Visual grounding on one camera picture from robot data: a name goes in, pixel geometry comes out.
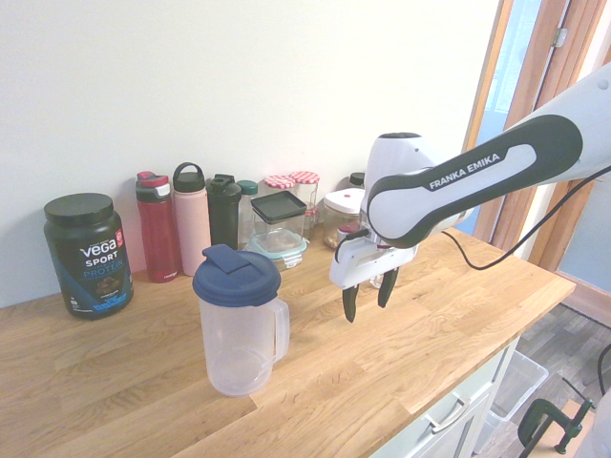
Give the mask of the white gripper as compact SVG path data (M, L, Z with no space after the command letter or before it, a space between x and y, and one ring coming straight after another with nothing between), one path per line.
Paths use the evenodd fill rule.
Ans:
M399 268L410 262L417 253L412 248L382 248L366 236L346 236L338 245L331 261L329 279L343 289L342 302L346 319L356 317L360 283L383 275L377 302L385 308L398 277Z

